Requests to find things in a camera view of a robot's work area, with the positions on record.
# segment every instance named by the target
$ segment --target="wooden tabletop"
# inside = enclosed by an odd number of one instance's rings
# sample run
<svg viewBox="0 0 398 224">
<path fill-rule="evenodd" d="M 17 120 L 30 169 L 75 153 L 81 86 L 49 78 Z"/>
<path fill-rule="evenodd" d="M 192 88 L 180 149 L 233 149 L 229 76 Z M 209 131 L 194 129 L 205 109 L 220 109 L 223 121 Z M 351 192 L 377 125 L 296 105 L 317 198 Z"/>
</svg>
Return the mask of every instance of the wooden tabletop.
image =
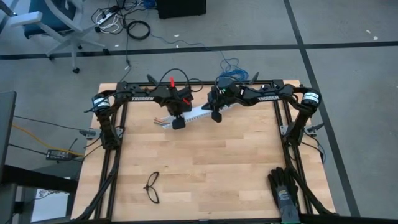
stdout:
<svg viewBox="0 0 398 224">
<path fill-rule="evenodd" d="M 298 80 L 285 83 L 299 85 Z M 115 88 L 115 83 L 105 83 L 99 91 Z M 205 86 L 194 93 L 193 106 L 204 104 L 209 90 Z M 295 118 L 298 111 L 291 109 L 291 113 Z M 271 169 L 285 166 L 272 102 L 245 108 L 238 105 L 223 112 L 221 123 L 202 118 L 180 130 L 165 130 L 153 123 L 155 117 L 167 115 L 165 108 L 153 102 L 128 104 L 113 221 L 280 216 L 266 179 Z M 99 128 L 96 118 L 92 127 Z M 306 136 L 303 142 L 316 146 Z M 319 153 L 305 145 L 300 146 L 300 153 L 308 186 L 334 211 Z M 84 211 L 97 192 L 103 157 L 104 150 L 98 149 L 85 159 L 72 218 Z M 152 203 L 143 189 L 155 171 L 160 172 L 154 184 L 159 204 Z"/>
</svg>

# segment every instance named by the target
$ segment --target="black metal frame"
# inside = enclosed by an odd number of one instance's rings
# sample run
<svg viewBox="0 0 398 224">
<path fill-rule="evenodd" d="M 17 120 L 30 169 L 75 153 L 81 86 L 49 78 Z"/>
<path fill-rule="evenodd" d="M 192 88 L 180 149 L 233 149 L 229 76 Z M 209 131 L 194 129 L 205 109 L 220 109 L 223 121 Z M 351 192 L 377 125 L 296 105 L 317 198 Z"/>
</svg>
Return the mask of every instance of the black metal frame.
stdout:
<svg viewBox="0 0 398 224">
<path fill-rule="evenodd" d="M 262 85 L 262 84 L 273 85 L 274 83 L 277 83 L 278 85 L 283 85 L 283 80 L 258 80 L 256 82 L 254 82 L 255 85 Z M 153 86 L 153 84 L 149 83 L 149 82 L 134 83 L 134 84 L 138 84 L 139 86 Z M 161 85 L 169 85 L 169 84 L 170 83 L 165 82 L 165 83 L 162 83 Z M 214 85 L 214 84 L 215 84 L 214 81 L 191 82 L 192 86 L 195 86 L 195 85 Z M 175 82 L 175 85 L 176 86 L 177 85 L 185 85 L 185 82 Z M 119 127 L 121 129 L 124 129 L 125 124 L 126 124 L 127 104 L 128 103 L 123 104 L 123 108 L 122 108 L 121 120 L 120 120 L 120 124 L 119 124 Z M 288 123 L 291 123 L 292 122 L 292 117 L 291 117 L 291 114 L 290 114 L 288 103 L 286 101 L 283 101 L 283 104 L 284 104 L 286 119 L 287 119 Z M 283 125 L 283 121 L 282 121 L 282 115 L 281 115 L 281 112 L 280 112 L 278 101 L 274 101 L 274 108 L 275 108 L 275 114 L 276 114 L 277 121 L 278 121 L 277 129 L 279 131 L 279 126 Z M 116 113 L 113 114 L 113 116 L 111 118 L 111 122 L 112 122 L 113 125 L 115 125 L 115 123 L 116 123 Z M 281 134 L 280 134 L 280 140 L 281 140 L 282 149 L 283 149 L 283 152 L 284 152 L 285 163 L 289 164 L 289 162 L 290 162 L 289 148 L 287 147 L 287 145 L 284 144 L 284 140 L 282 139 L 282 135 Z M 114 198 L 115 198 L 115 193 L 116 193 L 117 173 L 118 173 L 118 169 L 119 169 L 121 148 L 122 148 L 122 146 L 115 153 L 115 159 L 117 159 L 117 160 L 114 161 L 114 163 L 116 163 L 117 171 L 116 171 L 116 177 L 113 179 L 112 184 L 111 184 L 111 189 L 110 189 L 110 193 L 109 193 L 109 200 L 108 200 L 108 207 L 107 207 L 107 211 L 106 211 L 106 218 L 110 219 L 110 220 L 112 219 L 112 215 L 113 215 L 113 204 L 114 204 Z M 299 173 L 300 177 L 306 183 L 299 149 L 297 147 L 294 147 L 293 150 L 294 150 L 294 156 L 295 156 L 295 159 L 296 159 L 296 165 L 297 165 L 298 173 Z M 106 177 L 108 175 L 110 155 L 111 155 L 110 151 L 106 151 L 105 152 L 104 162 L 103 162 L 103 167 L 102 167 L 102 172 L 101 172 L 101 180 L 100 180 L 100 183 L 99 183 L 99 187 L 102 186 L 104 180 L 106 179 Z M 311 206 L 311 204 L 308 201 L 308 198 L 306 196 L 304 196 L 304 200 L 305 200 L 306 211 L 309 214 L 312 214 L 312 206 Z M 99 201 L 99 204 L 97 205 L 96 210 L 95 210 L 95 216 L 94 216 L 95 219 L 101 218 L 102 203 L 103 203 L 103 199 L 101 198 L 101 200 Z M 279 222 L 279 221 L 280 221 L 280 218 L 248 218 L 248 219 L 211 220 L 212 223 L 275 223 L 275 222 Z M 136 221 L 136 222 L 115 222 L 115 223 L 206 223 L 206 222 L 204 220 L 167 220 L 167 221 L 143 221 L 143 222 Z"/>
</svg>

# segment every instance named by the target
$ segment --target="work glove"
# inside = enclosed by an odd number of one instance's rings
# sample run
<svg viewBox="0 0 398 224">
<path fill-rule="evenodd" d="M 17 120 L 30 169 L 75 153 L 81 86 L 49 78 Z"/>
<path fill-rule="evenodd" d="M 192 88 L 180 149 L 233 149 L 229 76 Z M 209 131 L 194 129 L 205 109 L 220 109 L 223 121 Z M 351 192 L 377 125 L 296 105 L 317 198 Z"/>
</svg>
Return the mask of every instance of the work glove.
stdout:
<svg viewBox="0 0 398 224">
<path fill-rule="evenodd" d="M 294 179 L 289 175 L 289 170 L 281 167 L 271 170 L 268 175 L 272 196 L 279 208 L 282 223 L 300 223 L 297 210 L 297 192 Z"/>
</svg>

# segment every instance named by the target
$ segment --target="white cable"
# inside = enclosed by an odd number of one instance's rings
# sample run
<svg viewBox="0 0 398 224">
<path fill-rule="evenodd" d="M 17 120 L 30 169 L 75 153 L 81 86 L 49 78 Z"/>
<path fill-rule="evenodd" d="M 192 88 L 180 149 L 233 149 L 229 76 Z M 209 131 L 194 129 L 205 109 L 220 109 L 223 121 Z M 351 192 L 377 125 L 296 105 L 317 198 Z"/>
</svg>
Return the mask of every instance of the white cable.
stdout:
<svg viewBox="0 0 398 224">
<path fill-rule="evenodd" d="M 97 17 L 95 18 L 95 23 L 96 23 L 96 24 L 98 23 L 98 18 L 99 18 L 100 15 L 102 15 L 102 13 L 99 13 L 99 14 L 97 15 Z M 98 27 L 99 27 L 99 29 L 101 30 L 101 32 L 104 33 L 104 34 L 115 33 L 115 32 L 117 32 L 117 31 L 119 30 L 119 28 L 120 28 L 119 25 L 118 25 L 118 22 L 119 22 L 119 16 L 118 16 L 117 14 L 115 14 L 114 17 L 113 17 L 112 23 L 110 23 L 110 24 L 108 24 L 108 25 L 106 25 L 106 26 L 103 26 L 103 27 L 100 27 L 100 26 L 98 26 Z M 109 29 L 109 28 L 111 28 L 112 26 L 116 26 L 116 29 L 113 30 L 113 31 L 110 31 L 110 32 L 106 31 L 106 29 Z"/>
</svg>

